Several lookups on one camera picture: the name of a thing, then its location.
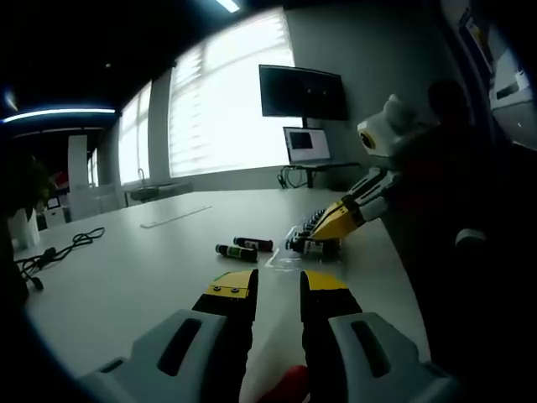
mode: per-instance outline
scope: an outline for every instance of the desk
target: desk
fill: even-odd
[[[63,248],[73,235],[97,227],[106,233],[39,273],[45,288],[31,292],[27,312],[57,359],[81,376],[110,359],[128,357],[134,340],[178,309],[192,308],[218,275],[253,267],[219,256],[217,243],[238,236],[279,241],[291,226],[341,196],[310,189],[198,192],[47,229],[37,248],[16,259],[50,246]],[[203,206],[211,208],[158,227],[140,227]],[[427,360],[420,309],[382,222],[359,228],[346,238],[345,248],[346,262],[333,274],[346,281],[364,311],[392,323]],[[257,264],[258,308],[242,400],[272,386],[291,364],[305,363],[300,272],[266,267],[269,257],[262,255]]]

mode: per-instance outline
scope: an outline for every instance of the window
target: window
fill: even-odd
[[[225,30],[180,56],[172,72],[168,149],[172,177],[287,165],[284,126],[264,118],[260,64],[295,65],[283,10]]]
[[[149,178],[149,99],[151,82],[123,109],[119,120],[119,177],[121,184]]]
[[[97,149],[91,154],[91,158],[87,161],[87,182],[90,187],[99,186],[99,174],[97,173]]]

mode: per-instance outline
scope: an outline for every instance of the red object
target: red object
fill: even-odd
[[[57,172],[52,176],[57,189],[64,189],[69,186],[69,176],[66,172]]]
[[[308,369],[304,365],[295,365],[258,403],[302,403],[310,393],[308,378]]]

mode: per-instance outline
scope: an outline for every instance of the cable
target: cable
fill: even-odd
[[[300,170],[300,178],[299,178],[299,184],[298,185],[295,185],[289,178],[289,173],[292,170]],[[302,181],[303,180],[302,172],[303,172],[303,170],[298,166],[284,166],[284,167],[282,167],[282,169],[279,170],[279,174],[277,176],[279,185],[281,186],[282,189],[289,189],[290,187],[292,187],[293,189],[298,189],[299,187],[306,186],[308,184],[308,182],[307,181],[304,181],[304,182]]]
[[[59,262],[65,259],[65,257],[73,251],[73,249],[93,243],[94,239],[99,239],[102,237],[102,235],[104,235],[104,233],[104,227],[95,228],[89,233],[78,233],[73,237],[73,244],[63,248],[60,252],[56,252],[55,248],[48,248],[43,254],[32,256],[31,258],[15,260],[14,263],[22,264],[22,267],[20,267],[20,272],[21,275],[25,277],[26,281],[31,281],[38,290],[43,290],[43,283],[39,278],[34,277],[35,273],[41,271],[47,264]]]

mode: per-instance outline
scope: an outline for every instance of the ceiling light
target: ceiling light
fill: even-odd
[[[18,111],[17,105],[15,104],[15,94],[13,94],[12,91],[7,90],[4,93],[3,99],[10,108],[12,108],[14,111]]]
[[[28,113],[21,113],[20,115],[10,116],[3,119],[4,123],[11,122],[17,119],[31,118],[33,116],[52,115],[55,113],[115,113],[113,109],[92,109],[86,107],[73,107],[67,109],[50,109],[48,111],[35,111]]]
[[[217,0],[227,11],[230,13],[235,13],[239,10],[238,5],[233,2],[233,0]]]

